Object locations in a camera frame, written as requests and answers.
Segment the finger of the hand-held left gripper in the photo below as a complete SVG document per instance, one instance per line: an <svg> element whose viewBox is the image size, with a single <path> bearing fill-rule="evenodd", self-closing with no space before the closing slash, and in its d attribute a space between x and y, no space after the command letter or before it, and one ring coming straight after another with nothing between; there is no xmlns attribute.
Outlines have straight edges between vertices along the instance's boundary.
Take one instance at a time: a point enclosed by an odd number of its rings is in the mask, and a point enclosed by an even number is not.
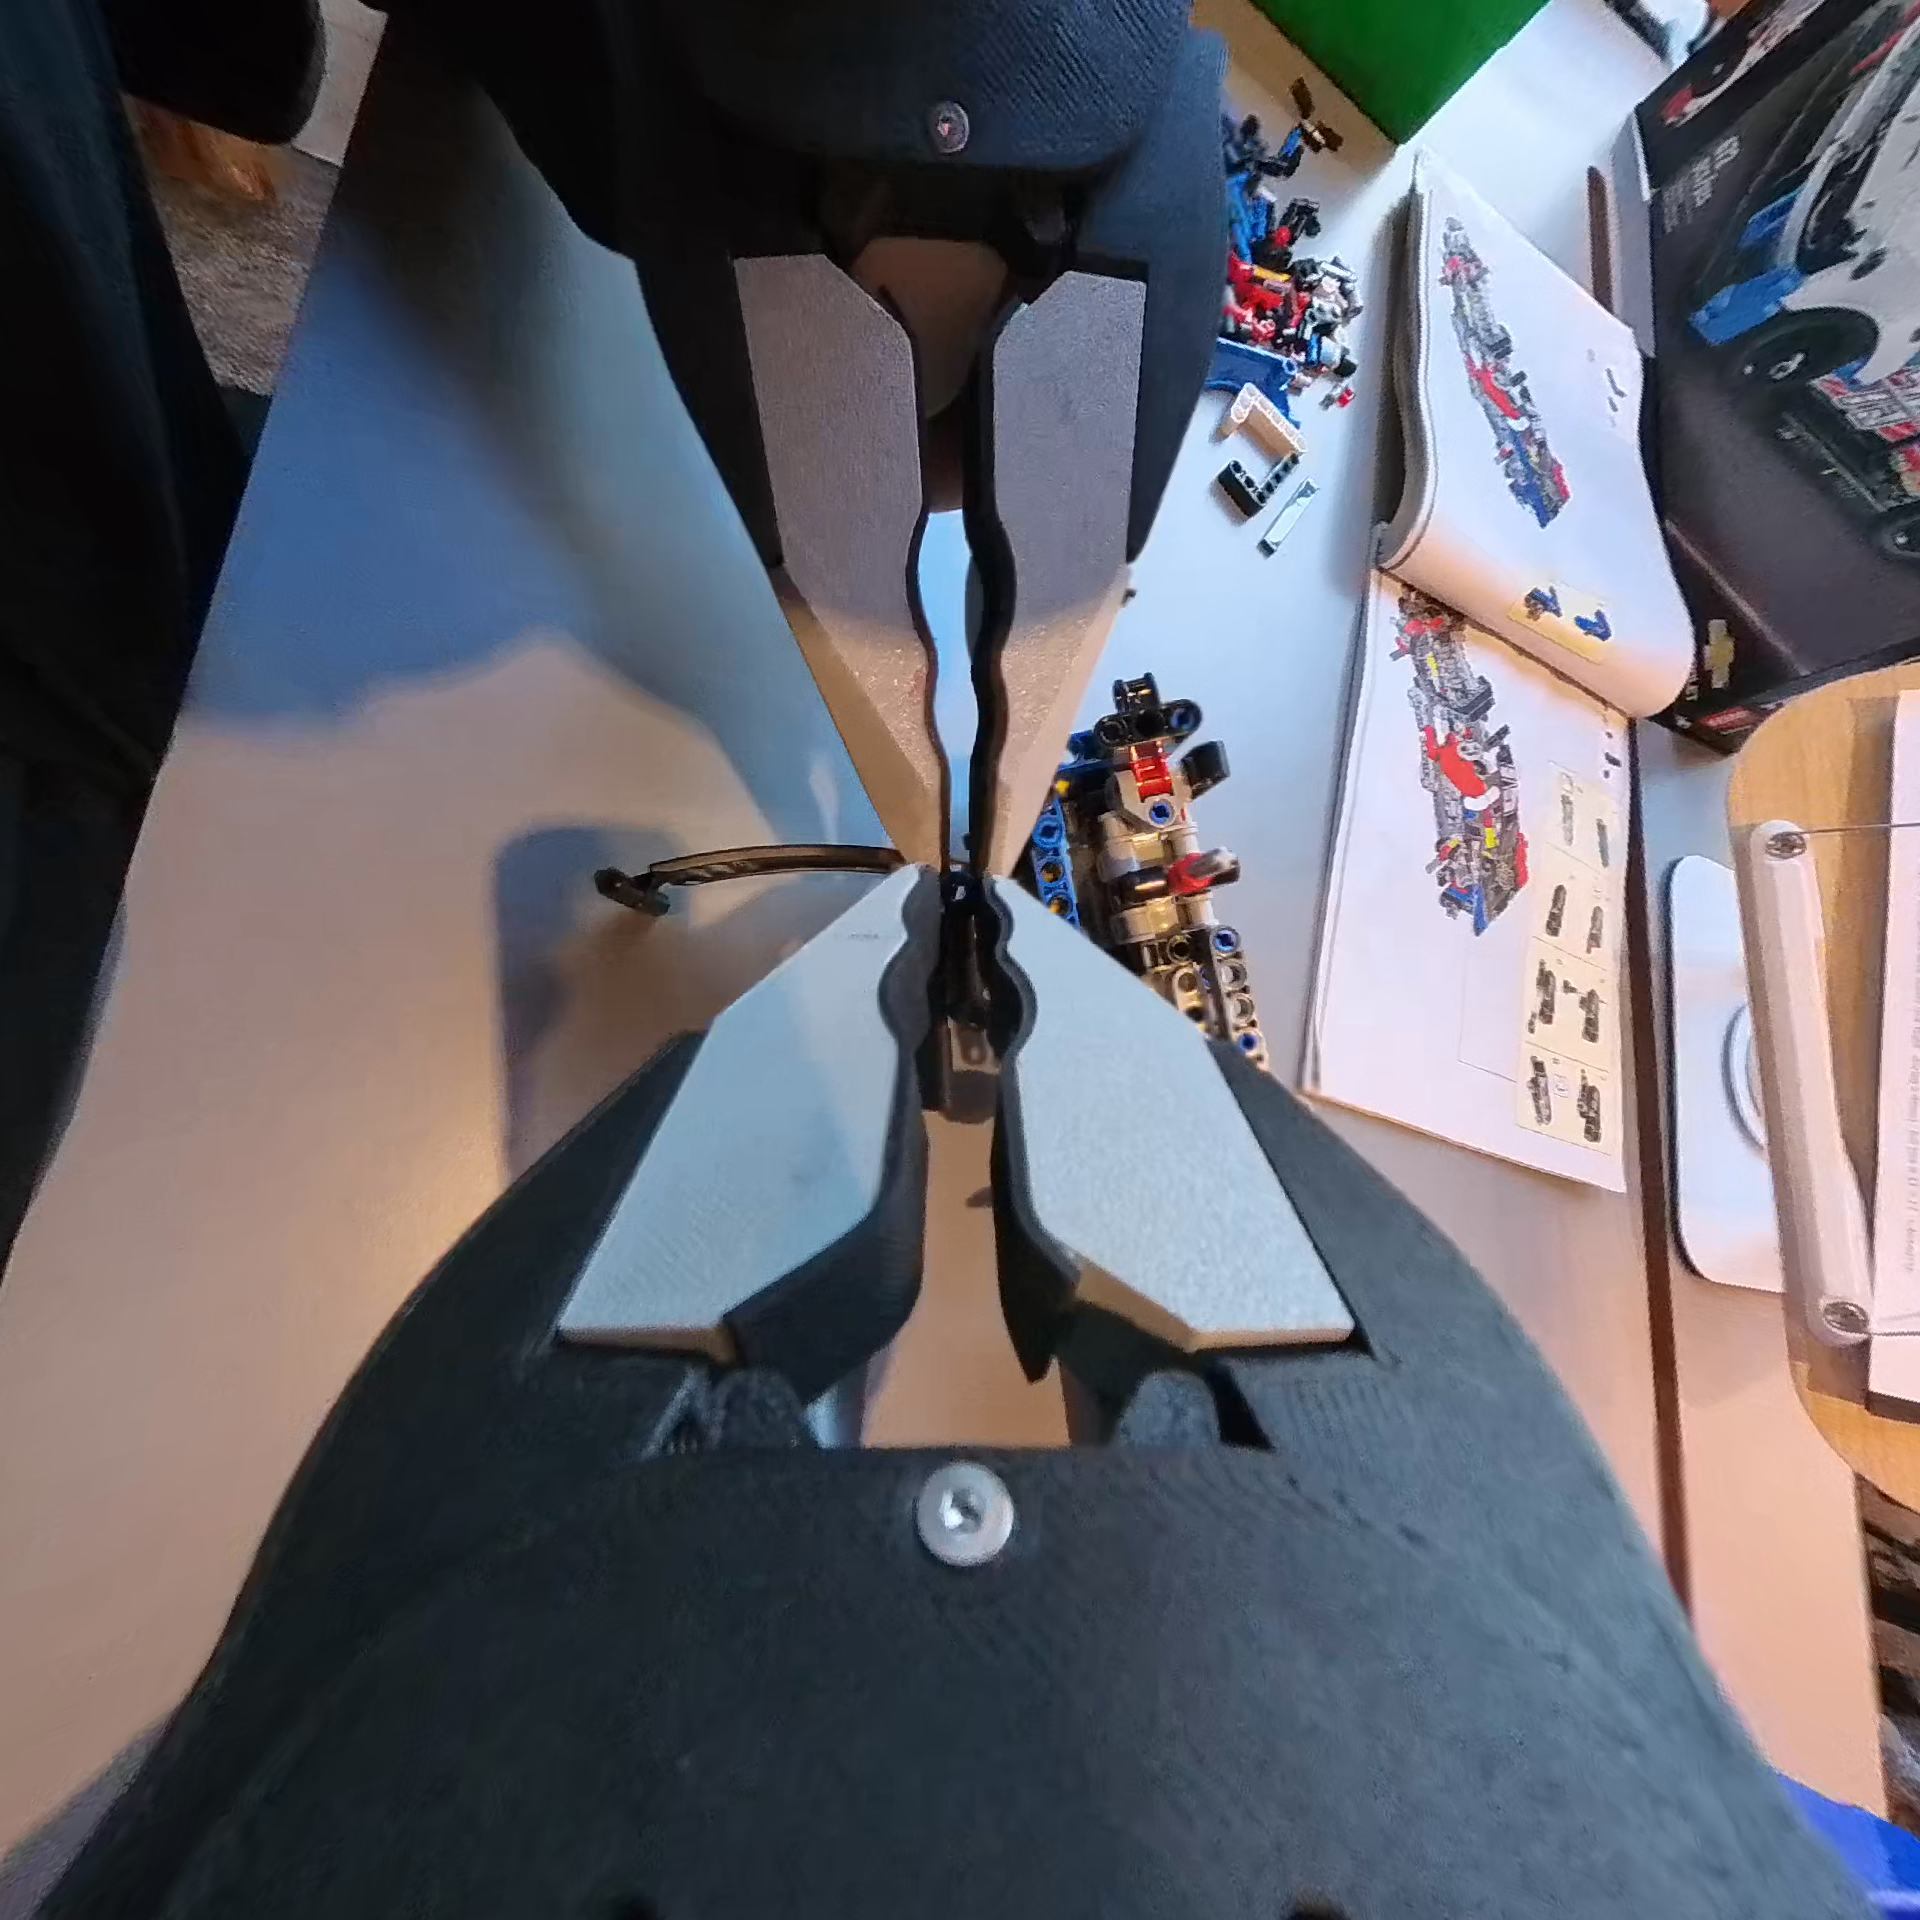
<svg viewBox="0 0 1920 1920"><path fill-rule="evenodd" d="M949 861L937 662L918 601L921 395L901 318L823 253L742 256L736 297L774 597L892 845Z"/></svg>
<svg viewBox="0 0 1920 1920"><path fill-rule="evenodd" d="M970 505L985 537L968 803L980 873L1010 873L1127 586L1145 286L1057 277L997 328Z"/></svg>

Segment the person's dark clothed body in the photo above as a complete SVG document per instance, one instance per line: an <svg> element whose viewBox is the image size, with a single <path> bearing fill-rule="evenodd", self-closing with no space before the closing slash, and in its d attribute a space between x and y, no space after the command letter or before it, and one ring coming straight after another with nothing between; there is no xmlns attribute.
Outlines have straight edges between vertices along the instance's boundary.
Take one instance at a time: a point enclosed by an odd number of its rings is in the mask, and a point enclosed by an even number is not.
<svg viewBox="0 0 1920 1920"><path fill-rule="evenodd" d="M124 96L289 141L308 2L1 4L1 1256L73 1097L249 478Z"/></svg>

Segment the small black brick part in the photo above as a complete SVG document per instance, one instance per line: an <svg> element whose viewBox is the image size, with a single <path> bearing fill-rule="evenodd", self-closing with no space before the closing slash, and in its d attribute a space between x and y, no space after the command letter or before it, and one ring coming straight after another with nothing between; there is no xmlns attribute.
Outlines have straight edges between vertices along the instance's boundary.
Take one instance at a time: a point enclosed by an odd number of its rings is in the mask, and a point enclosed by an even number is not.
<svg viewBox="0 0 1920 1920"><path fill-rule="evenodd" d="M942 882L938 960L927 984L927 1033L935 1086L954 1102L968 1075L997 1070L992 960L998 923L983 878L945 866Z"/></svg>

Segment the person's left forearm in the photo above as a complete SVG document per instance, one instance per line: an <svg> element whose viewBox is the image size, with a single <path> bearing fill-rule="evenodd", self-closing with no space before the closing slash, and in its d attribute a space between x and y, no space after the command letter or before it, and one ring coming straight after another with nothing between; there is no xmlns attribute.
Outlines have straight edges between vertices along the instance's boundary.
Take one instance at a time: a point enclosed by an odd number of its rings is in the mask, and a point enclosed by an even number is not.
<svg viewBox="0 0 1920 1920"><path fill-rule="evenodd" d="M349 208L384 275L420 290L448 273L497 138L585 241L633 262L616 157L626 4L324 4L332 25L352 11L380 53L368 156L348 163Z"/></svg>

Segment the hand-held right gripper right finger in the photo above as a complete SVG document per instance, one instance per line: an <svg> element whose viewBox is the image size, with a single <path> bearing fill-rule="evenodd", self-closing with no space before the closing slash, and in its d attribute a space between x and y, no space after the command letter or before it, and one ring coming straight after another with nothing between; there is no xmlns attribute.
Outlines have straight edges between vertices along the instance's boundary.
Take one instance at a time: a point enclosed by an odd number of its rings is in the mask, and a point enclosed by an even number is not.
<svg viewBox="0 0 1920 1920"><path fill-rule="evenodd" d="M998 1308L1029 1379L1356 1332L1229 1080L1241 1066L1010 880L985 880Z"/></svg>

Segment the toy brick car chassis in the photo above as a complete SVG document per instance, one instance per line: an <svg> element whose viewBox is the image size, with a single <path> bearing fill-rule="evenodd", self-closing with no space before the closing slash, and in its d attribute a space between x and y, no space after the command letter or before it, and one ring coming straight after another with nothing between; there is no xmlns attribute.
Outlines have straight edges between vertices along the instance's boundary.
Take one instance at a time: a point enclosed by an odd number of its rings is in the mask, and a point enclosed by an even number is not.
<svg viewBox="0 0 1920 1920"><path fill-rule="evenodd" d="M1241 864L1192 822L1192 805L1229 774L1222 746L1196 739L1201 718L1152 677L1117 678L1109 712L1069 737L1018 875L1207 1041L1264 1070L1244 941L1216 907Z"/></svg>

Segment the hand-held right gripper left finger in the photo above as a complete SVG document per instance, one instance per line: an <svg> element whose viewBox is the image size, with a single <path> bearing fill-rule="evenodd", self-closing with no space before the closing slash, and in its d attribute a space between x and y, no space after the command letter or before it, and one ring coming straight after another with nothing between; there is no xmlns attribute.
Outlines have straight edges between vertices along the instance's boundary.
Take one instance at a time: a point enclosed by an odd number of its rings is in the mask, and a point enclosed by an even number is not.
<svg viewBox="0 0 1920 1920"><path fill-rule="evenodd" d="M864 1376L918 1292L930 872L898 869L696 1038L565 1308L572 1348Z"/></svg>

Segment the clipboard with printed sheet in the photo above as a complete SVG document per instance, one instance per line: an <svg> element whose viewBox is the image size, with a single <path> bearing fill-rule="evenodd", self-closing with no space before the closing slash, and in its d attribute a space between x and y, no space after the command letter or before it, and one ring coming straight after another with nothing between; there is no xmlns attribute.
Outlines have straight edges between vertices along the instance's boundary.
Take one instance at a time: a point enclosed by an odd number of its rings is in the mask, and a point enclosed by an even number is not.
<svg viewBox="0 0 1920 1920"><path fill-rule="evenodd" d="M1792 1387L1914 1507L1914 662L1776 712L1735 756L1741 913Z"/></svg>

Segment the pile of loose toy bricks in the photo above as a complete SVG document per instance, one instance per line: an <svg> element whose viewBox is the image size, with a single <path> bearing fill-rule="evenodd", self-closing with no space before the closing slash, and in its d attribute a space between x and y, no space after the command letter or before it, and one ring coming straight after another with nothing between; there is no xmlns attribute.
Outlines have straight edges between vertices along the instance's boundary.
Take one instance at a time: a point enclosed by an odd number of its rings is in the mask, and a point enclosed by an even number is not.
<svg viewBox="0 0 1920 1920"><path fill-rule="evenodd" d="M1205 392L1252 387L1292 417L1304 394L1318 394L1328 411L1353 403L1351 331L1361 300L1356 270L1316 249L1318 201L1294 193L1304 157L1334 153L1342 133L1304 80L1286 93L1294 122L1276 140L1255 114L1220 116L1228 273Z"/></svg>

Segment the green storage bin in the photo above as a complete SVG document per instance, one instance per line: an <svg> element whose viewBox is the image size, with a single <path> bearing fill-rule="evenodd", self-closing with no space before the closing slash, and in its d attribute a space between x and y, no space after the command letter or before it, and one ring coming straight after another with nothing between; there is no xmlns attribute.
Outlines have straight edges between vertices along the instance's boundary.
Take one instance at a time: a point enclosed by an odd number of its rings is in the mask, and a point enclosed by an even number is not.
<svg viewBox="0 0 1920 1920"><path fill-rule="evenodd" d="M1544 2L1256 2L1396 147L1416 138Z"/></svg>

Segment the blue storage bin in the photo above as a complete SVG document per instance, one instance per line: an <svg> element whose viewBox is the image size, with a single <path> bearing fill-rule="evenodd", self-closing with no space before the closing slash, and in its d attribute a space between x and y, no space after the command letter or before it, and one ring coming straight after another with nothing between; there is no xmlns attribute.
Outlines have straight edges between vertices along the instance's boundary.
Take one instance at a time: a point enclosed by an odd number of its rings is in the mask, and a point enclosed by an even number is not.
<svg viewBox="0 0 1920 1920"><path fill-rule="evenodd" d="M1918 1918L1918 1837L1882 1814L1781 1776L1810 1829L1830 1845L1880 1918Z"/></svg>

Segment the black toy set box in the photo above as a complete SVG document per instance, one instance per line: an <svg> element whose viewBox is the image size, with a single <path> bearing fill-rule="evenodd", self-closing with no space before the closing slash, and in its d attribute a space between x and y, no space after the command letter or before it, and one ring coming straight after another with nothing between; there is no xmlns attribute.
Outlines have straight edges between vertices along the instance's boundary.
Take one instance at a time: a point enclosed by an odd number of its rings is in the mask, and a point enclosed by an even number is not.
<svg viewBox="0 0 1920 1920"><path fill-rule="evenodd" d="M1733 753L1914 659L1918 4L1746 4L1625 118L1626 315L1693 627L1658 725Z"/></svg>

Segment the open instruction booklet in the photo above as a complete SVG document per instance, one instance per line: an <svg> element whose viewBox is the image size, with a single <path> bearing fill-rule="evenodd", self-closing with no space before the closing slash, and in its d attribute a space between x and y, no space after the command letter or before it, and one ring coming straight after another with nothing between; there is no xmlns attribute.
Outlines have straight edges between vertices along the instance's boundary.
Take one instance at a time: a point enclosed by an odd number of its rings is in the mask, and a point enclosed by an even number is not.
<svg viewBox="0 0 1920 1920"><path fill-rule="evenodd" d="M1402 486L1359 601L1303 1084L1617 1194L1630 729L1690 661L1640 350L1426 150L1399 238Z"/></svg>

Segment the black curved toy panel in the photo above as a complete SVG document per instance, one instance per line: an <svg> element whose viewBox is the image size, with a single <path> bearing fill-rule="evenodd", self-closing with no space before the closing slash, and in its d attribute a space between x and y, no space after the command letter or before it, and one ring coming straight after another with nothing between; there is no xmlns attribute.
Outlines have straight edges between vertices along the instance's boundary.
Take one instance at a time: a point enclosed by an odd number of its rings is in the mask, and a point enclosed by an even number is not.
<svg viewBox="0 0 1920 1920"><path fill-rule="evenodd" d="M814 873L886 875L904 864L893 848L838 843L717 848L696 856L672 856L642 872L599 869L593 891L644 918L670 913L670 893L702 884L788 878Z"/></svg>

